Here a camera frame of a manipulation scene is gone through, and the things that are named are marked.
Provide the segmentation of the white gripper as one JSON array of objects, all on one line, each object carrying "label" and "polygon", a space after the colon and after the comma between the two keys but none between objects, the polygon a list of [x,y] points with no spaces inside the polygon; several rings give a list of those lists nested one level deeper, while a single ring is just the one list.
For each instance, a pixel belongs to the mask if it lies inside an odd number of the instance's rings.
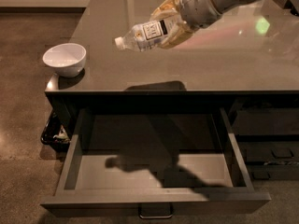
[{"label": "white gripper", "polygon": [[213,0],[164,0],[150,15],[151,21],[181,18],[170,29],[161,49],[171,49],[192,37],[194,30],[204,29],[218,21],[222,13]]}]

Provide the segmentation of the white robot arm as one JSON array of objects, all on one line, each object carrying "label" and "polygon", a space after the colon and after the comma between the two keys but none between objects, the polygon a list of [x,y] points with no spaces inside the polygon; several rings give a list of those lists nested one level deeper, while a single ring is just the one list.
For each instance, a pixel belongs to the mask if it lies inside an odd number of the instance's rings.
[{"label": "white robot arm", "polygon": [[[232,8],[256,1],[260,0],[165,0],[153,11],[150,19],[162,20],[172,16],[178,18],[167,38],[159,45],[162,49],[170,49],[189,39],[199,29],[218,21]],[[298,10],[299,0],[290,1]]]}]

